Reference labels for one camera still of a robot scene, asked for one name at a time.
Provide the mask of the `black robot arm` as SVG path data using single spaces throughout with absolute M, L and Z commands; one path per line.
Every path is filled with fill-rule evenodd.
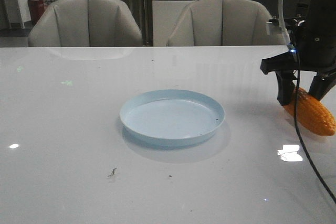
M 278 0 L 278 18 L 269 20 L 267 33 L 281 34 L 288 51 L 263 59 L 264 74 L 275 72 L 277 99 L 288 105 L 295 89 L 295 71 L 316 72 L 309 94 L 321 100 L 335 86 L 335 0 L 310 0 L 302 18 L 283 17 L 283 0 Z

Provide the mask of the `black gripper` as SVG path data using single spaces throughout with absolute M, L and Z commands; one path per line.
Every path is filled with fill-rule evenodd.
M 261 61 L 264 74 L 275 72 L 278 82 L 277 100 L 288 105 L 295 89 L 294 70 L 317 72 L 309 94 L 321 101 L 335 86 L 335 21 L 318 19 L 309 28 L 306 18 L 286 19 L 291 44 L 288 51 Z

